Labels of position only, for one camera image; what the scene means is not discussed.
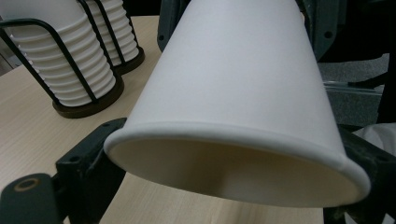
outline stacked paper cup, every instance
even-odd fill
[[[113,40],[106,27],[105,20],[96,2],[90,0],[86,1],[93,15],[95,23],[99,29],[99,33],[106,45],[106,50],[110,56],[113,65],[120,65],[120,56],[117,53],[116,47],[114,46]],[[120,46],[122,56],[125,62],[131,61],[139,54],[137,43],[134,40],[133,28],[129,24],[129,19],[126,17],[126,11],[122,6],[121,0],[101,0],[103,7],[105,8],[106,15],[113,29],[114,35]]]
[[[75,1],[0,0],[0,14],[6,20],[38,19],[52,26],[67,46],[73,60],[96,98],[109,92],[116,79],[87,15]],[[65,106],[92,101],[55,40],[39,26],[11,28],[11,39],[33,68]]]

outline black bracket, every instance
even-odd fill
[[[125,171],[103,151],[126,119],[104,123],[56,162],[58,173],[28,175],[9,184],[0,199],[0,223],[99,223]]]
[[[361,202],[324,208],[325,224],[345,224],[348,213],[358,224],[381,224],[386,214],[396,219],[396,157],[339,128],[346,155],[369,176],[372,189]]]

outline light wood surface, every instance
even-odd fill
[[[56,173],[54,163],[100,124],[128,117],[158,58],[158,17],[135,17],[133,25],[146,60],[122,76],[125,90],[106,110],[65,119],[23,67],[0,77],[0,189],[35,173]],[[171,189],[127,174],[101,223],[320,224],[319,208],[283,208]]]

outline round base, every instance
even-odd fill
[[[131,61],[126,62],[125,64],[120,64],[117,66],[114,66],[114,71],[122,76],[126,73],[131,72],[132,70],[136,69],[137,66],[139,66],[143,61],[145,61],[145,51],[141,47],[137,47],[139,49],[139,54],[137,54],[136,57],[134,57]]]
[[[114,85],[113,89],[106,95],[99,98],[97,103],[89,103],[87,105],[70,107],[65,105],[57,105],[53,102],[52,106],[58,112],[58,114],[64,118],[81,119],[108,108],[120,98],[123,90],[123,80],[120,76],[116,75],[116,84]]]

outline screw hole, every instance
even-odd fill
[[[332,32],[328,31],[328,32],[324,33],[324,37],[326,37],[328,39],[332,38]]]
[[[22,180],[20,183],[18,183],[14,189],[17,192],[24,192],[26,190],[29,189],[33,189],[35,188],[35,186],[38,185],[40,181],[37,178],[28,178],[28,179],[24,179]]]
[[[389,161],[387,158],[385,158],[385,157],[383,157],[383,156],[376,156],[376,158],[377,158],[379,161]]]
[[[76,161],[79,161],[79,159],[80,159],[80,157],[75,156],[75,157],[70,158],[69,161],[71,161],[71,162],[76,162]]]

